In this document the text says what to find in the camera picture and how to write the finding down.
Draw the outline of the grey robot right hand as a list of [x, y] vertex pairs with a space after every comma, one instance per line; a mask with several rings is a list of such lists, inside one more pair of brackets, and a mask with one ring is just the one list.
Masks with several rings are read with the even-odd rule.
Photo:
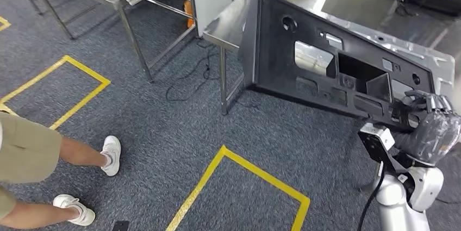
[[421, 163], [434, 166], [460, 140], [460, 115], [445, 95], [421, 90], [405, 92], [402, 102], [411, 111], [425, 111], [412, 132], [393, 132], [395, 147]]

